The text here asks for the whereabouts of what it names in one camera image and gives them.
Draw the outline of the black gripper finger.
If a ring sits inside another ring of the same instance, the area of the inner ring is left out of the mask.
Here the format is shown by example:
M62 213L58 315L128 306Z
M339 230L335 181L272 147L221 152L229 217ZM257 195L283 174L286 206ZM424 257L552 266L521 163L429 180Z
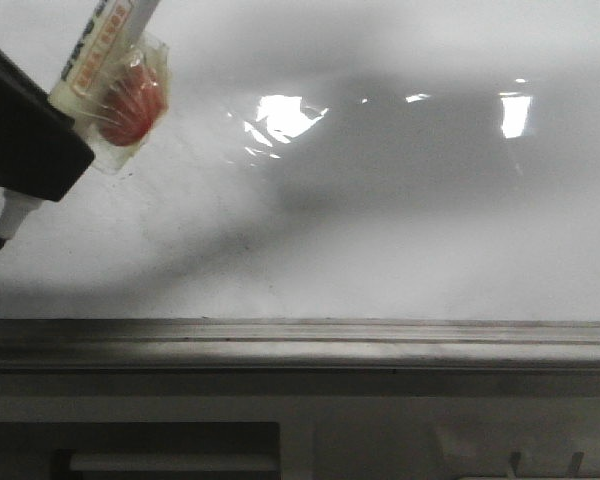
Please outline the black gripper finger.
M0 50L0 187L60 201L95 158L73 126Z

